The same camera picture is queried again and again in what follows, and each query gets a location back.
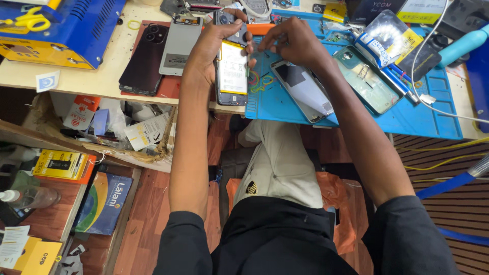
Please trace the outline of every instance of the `lcd separator machine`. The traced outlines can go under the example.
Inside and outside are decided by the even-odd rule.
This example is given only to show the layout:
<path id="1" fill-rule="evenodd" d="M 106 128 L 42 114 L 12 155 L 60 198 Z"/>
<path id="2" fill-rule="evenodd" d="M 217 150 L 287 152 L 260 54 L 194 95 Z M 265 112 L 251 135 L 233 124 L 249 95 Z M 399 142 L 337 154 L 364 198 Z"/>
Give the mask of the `lcd separator machine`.
<path id="1" fill-rule="evenodd" d="M 62 20 L 46 30 L 0 27 L 0 54 L 10 61 L 97 69 L 125 2 L 64 0 L 56 9 Z M 25 15 L 23 6 L 0 1 L 0 21 Z"/>

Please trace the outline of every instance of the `hand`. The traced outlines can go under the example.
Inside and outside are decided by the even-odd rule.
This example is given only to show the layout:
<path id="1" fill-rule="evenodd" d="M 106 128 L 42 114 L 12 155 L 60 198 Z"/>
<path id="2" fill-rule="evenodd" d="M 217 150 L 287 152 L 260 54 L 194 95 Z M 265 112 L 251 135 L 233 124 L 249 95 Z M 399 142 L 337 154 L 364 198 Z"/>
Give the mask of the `hand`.
<path id="1" fill-rule="evenodd" d="M 191 71 L 192 74 L 197 73 L 197 76 L 202 76 L 204 80 L 212 85 L 216 80 L 216 68 L 214 67 L 214 60 L 216 59 L 219 48 L 221 47 L 222 40 L 229 37 L 241 28 L 243 21 L 247 21 L 247 16 L 243 11 L 239 9 L 224 9 L 223 11 L 235 15 L 238 17 L 234 24 L 227 25 L 214 25 L 209 23 L 199 36 L 199 39 L 195 43 L 194 48 L 190 52 L 190 56 L 187 60 L 184 69 L 184 75 L 186 71 Z M 251 54 L 253 47 L 249 43 L 253 39 L 251 32 L 246 32 L 246 40 L 248 46 L 246 46 L 246 52 Z M 248 62 L 248 66 L 253 68 L 256 64 L 256 59 L 252 59 Z"/>
<path id="2" fill-rule="evenodd" d="M 328 51 L 306 21 L 291 17 L 273 27 L 258 46 L 259 51 L 269 49 L 285 60 L 315 70 L 325 59 L 331 59 Z"/>

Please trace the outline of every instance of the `yellow scissors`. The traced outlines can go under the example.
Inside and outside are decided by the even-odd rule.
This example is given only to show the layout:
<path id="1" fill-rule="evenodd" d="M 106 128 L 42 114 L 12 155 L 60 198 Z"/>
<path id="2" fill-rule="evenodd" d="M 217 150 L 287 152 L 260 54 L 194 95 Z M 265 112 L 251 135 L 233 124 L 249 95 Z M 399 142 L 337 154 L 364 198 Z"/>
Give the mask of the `yellow scissors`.
<path id="1" fill-rule="evenodd" d="M 33 7 L 25 15 L 19 16 L 15 18 L 15 20 L 4 20 L 4 22 L 0 22 L 0 28 L 15 25 L 17 27 L 26 27 L 30 31 L 42 31 L 48 29 L 51 26 L 51 22 L 42 14 L 34 14 L 40 11 L 41 8 L 41 6 Z"/>

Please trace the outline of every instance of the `black sleeve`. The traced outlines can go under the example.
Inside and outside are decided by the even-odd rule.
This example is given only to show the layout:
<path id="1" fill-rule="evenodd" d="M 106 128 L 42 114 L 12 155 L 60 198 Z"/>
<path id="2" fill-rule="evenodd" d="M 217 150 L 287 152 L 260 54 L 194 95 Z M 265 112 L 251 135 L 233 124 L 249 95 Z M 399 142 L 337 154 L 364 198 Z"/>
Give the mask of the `black sleeve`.
<path id="1" fill-rule="evenodd" d="M 460 274 L 448 244 L 416 196 L 383 203 L 362 240 L 374 274 Z"/>
<path id="2" fill-rule="evenodd" d="M 159 243 L 153 275 L 210 275 L 212 260 L 204 221 L 195 213 L 171 212 Z"/>

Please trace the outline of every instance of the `man's right hand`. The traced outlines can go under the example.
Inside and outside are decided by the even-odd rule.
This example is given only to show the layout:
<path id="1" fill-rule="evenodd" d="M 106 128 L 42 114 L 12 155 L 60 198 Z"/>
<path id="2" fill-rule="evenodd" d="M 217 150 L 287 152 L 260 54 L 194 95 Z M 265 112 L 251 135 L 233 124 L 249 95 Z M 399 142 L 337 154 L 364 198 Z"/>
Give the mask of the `man's right hand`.
<path id="1" fill-rule="evenodd" d="M 312 70 L 321 63 L 328 63 L 331 56 L 306 21 L 291 17 L 273 27 L 258 46 L 259 51 L 269 49 L 280 54 L 285 60 Z"/>

